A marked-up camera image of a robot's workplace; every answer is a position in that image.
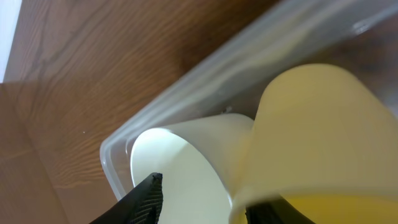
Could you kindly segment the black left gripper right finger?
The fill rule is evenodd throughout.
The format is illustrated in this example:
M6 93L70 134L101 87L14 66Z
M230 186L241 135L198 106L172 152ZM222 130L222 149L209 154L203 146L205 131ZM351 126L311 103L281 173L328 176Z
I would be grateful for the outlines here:
M246 207L245 215L248 224L315 224L283 198Z

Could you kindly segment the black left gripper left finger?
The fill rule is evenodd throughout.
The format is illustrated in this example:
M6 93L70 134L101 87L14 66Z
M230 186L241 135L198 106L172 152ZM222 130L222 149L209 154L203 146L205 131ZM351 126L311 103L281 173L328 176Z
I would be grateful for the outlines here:
M90 224L157 224L163 201L162 174L153 172Z

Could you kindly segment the yellow plastic cup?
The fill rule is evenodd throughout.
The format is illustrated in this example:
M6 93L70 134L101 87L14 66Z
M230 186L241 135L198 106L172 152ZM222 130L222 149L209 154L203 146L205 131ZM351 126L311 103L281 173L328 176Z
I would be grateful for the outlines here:
M340 67L280 74L262 95L230 222L263 202L289 222L396 223L397 119Z

